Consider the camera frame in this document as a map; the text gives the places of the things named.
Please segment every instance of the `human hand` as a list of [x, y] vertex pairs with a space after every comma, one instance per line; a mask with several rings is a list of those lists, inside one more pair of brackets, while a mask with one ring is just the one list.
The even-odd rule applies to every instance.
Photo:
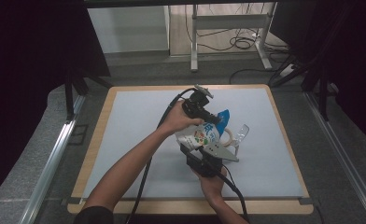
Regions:
[[182, 108], [183, 101], [177, 101], [174, 107], [172, 107], [168, 116], [166, 116], [160, 128], [166, 130], [168, 134], [181, 131], [188, 128], [190, 125], [200, 125], [204, 123], [203, 119], [191, 119]]
[[[197, 172], [192, 170], [200, 179], [201, 189], [203, 190], [204, 196], [209, 204], [213, 207], [220, 200], [223, 201], [223, 197], [221, 196], [221, 190], [224, 186], [224, 181], [220, 179], [218, 176], [214, 177], [203, 177], [199, 175]], [[227, 174], [226, 169], [223, 167], [221, 169], [221, 173], [223, 175]]]

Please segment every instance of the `white surface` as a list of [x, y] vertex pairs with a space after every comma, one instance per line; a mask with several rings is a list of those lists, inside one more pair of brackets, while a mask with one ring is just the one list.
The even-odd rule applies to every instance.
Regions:
[[104, 53], [168, 50], [165, 7], [89, 8]]
[[[239, 162], [225, 161], [244, 197], [301, 197], [295, 173], [265, 89], [210, 90], [215, 95], [205, 108], [214, 114], [229, 109], [228, 128], [235, 135], [243, 124], [250, 131], [241, 143]], [[116, 96], [98, 157], [83, 198], [87, 198], [111, 165], [154, 131], [180, 91], [123, 91]], [[142, 175], [124, 195], [135, 198]], [[227, 186], [224, 197], [236, 198]], [[170, 136], [153, 157], [143, 198], [203, 198], [198, 178], [186, 164], [175, 136]]]

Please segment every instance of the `wall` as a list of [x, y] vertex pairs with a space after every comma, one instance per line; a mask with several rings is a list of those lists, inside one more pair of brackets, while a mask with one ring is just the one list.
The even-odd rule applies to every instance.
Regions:
[[169, 49], [167, 7], [88, 10], [104, 53]]

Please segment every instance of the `table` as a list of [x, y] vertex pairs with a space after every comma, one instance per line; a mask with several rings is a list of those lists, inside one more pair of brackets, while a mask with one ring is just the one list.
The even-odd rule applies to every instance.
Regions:
[[[300, 197], [275, 197], [270, 196], [267, 198], [262, 197], [250, 197], [246, 196], [246, 206], [248, 213], [250, 214], [311, 214], [314, 210], [313, 205], [309, 203], [311, 200], [309, 198], [308, 191], [303, 182], [303, 177], [301, 175], [298, 164], [295, 160], [293, 151], [291, 149], [289, 140], [287, 138], [286, 132], [283, 127], [283, 123], [278, 115], [277, 108], [275, 106], [275, 102], [273, 96], [265, 85], [232, 85], [232, 86], [205, 86], [211, 92], [212, 91], [241, 91], [241, 90], [262, 90], [266, 92], [268, 96], [270, 106], [272, 107], [272, 112], [275, 117], [275, 122], [277, 123], [279, 130], [281, 132], [282, 141], [286, 144], [287, 155], [291, 161], [293, 166], [293, 173], [297, 176], [298, 183], [303, 190], [303, 195]], [[97, 122], [94, 134], [91, 139], [90, 147], [83, 162], [81, 171], [77, 178], [77, 183], [72, 193], [72, 198], [80, 199], [76, 200], [76, 203], [68, 204], [68, 211], [70, 213], [78, 213], [83, 205], [83, 201], [85, 197], [83, 195], [86, 191], [86, 186], [90, 179], [90, 175], [92, 173], [92, 168], [96, 166], [97, 155], [100, 154], [100, 148], [102, 147], [104, 134], [106, 134], [107, 129], [110, 126], [107, 126], [109, 119], [113, 116], [113, 104], [116, 103], [116, 95], [122, 95], [125, 92], [136, 92], [136, 91], [179, 91], [190, 88], [190, 86], [163, 86], [163, 87], [114, 87], [109, 90], [109, 93], [106, 97], [106, 101], [104, 107], [102, 109], [101, 115]], [[196, 215], [204, 215], [204, 214], [214, 214], [214, 210], [207, 204], [207, 201], [204, 198], [160, 198], [160, 197], [149, 197], [146, 198], [146, 194], [144, 194], [141, 203], [139, 204], [137, 213], [138, 214], [196, 214]], [[237, 198], [230, 197], [227, 200], [228, 205], [234, 209], [237, 213], [242, 213], [242, 207], [237, 200]], [[134, 201], [132, 200], [122, 200], [115, 207], [115, 213], [128, 214], [131, 213], [132, 207], [134, 205]]]

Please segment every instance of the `black clothing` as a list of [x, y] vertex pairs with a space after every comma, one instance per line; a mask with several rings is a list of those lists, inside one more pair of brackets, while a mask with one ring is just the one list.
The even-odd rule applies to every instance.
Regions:
[[113, 224], [113, 213], [102, 206], [88, 207], [77, 214], [74, 224]]

